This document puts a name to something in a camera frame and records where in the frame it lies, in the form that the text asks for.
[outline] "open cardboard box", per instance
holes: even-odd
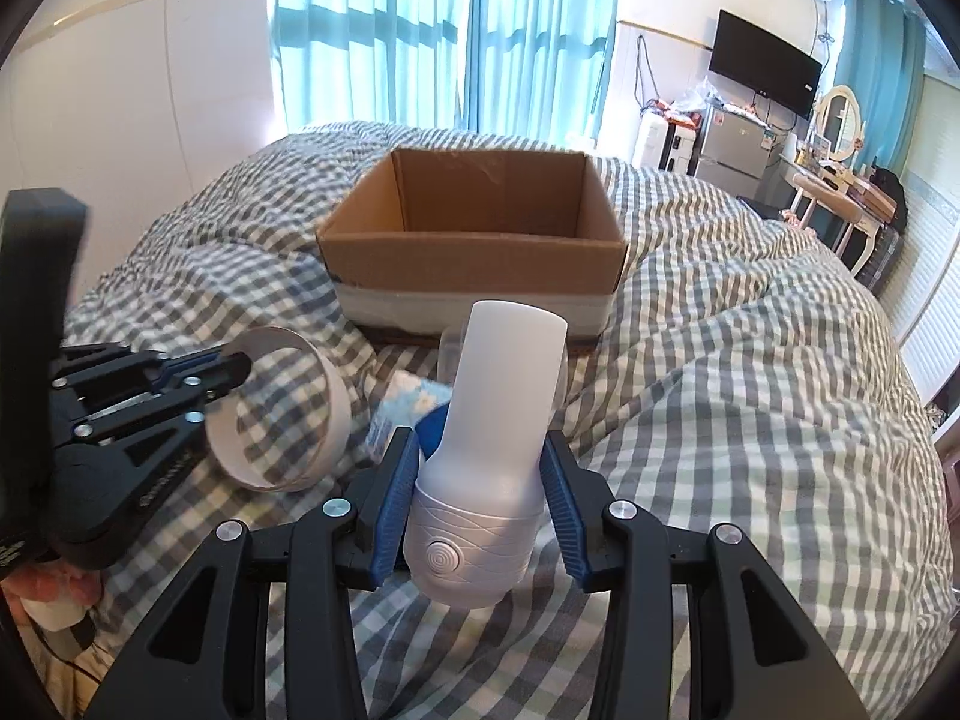
[[[438,335],[477,300],[607,324],[626,244],[592,163],[560,151],[397,149],[317,230],[348,319]]]

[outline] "black tv screen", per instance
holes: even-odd
[[[823,65],[765,29],[721,10],[710,69],[809,119]]]

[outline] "bed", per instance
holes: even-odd
[[[395,370],[436,351],[374,349],[339,311],[314,226],[395,146],[545,148],[517,139],[351,122],[289,136],[152,225],[80,300],[71,343],[194,351],[252,325],[309,337],[352,398],[333,477],[305,493],[237,488],[203,461],[107,571],[97,652],[115,655],[222,520],[296,519],[370,459],[371,411]],[[953,612],[943,482],[929,423],[880,305],[819,242],[693,178],[598,159],[629,241],[596,351],[571,358],[557,427],[583,466],[663,522],[742,526],[813,619],[875,718],[893,717],[942,654]],[[278,355],[247,384],[250,457],[282,475],[315,426],[316,372]],[[282,591],[272,594],[268,717],[285,717]],[[525,580],[473,613],[397,575],[352,601],[371,718],[585,716],[606,598],[584,596],[544,526]],[[675,718],[688,629],[675,597]]]

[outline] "human hand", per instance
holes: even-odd
[[[92,607],[103,594],[100,572],[83,571],[63,560],[22,565],[13,574],[0,581],[13,620],[18,625],[29,624],[21,599],[49,603],[66,588],[71,599],[85,607]]]

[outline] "white bottle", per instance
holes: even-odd
[[[526,572],[565,341],[555,314],[474,304],[443,440],[419,471],[403,541],[414,583],[434,601],[491,607]]]

